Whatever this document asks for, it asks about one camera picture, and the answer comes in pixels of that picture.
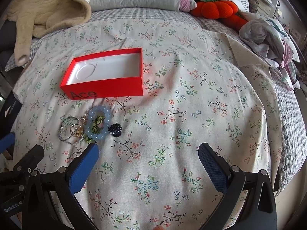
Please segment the person's left hand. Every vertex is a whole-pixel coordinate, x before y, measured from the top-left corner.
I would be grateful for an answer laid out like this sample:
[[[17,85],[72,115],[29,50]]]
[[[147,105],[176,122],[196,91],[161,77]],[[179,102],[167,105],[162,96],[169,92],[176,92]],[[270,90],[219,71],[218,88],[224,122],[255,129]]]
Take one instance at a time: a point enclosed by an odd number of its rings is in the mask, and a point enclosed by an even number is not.
[[[153,230],[165,230],[161,225],[155,226]]]

